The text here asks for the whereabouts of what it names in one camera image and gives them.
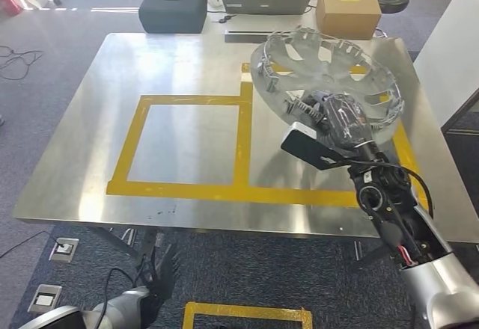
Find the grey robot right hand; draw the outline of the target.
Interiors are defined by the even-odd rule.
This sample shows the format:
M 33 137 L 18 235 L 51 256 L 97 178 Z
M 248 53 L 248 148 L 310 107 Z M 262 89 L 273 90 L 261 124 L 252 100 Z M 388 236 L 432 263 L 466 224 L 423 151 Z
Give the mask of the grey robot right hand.
M 317 110 L 317 140 L 327 147 L 351 150 L 372 141 L 372 130 L 359 102 L 348 93 L 326 94 L 317 91 L 302 99 Z

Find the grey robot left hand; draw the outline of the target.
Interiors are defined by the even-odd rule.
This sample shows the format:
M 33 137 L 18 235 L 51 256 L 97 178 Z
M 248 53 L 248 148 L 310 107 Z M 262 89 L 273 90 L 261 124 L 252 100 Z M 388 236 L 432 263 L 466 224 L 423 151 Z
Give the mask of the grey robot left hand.
M 181 260 L 176 245 L 168 245 L 159 263 L 155 263 L 155 255 L 153 251 L 148 270 L 140 276 L 149 292 L 141 301 L 141 328 L 149 328 L 154 323 L 161 307 L 172 298 L 180 276 Z

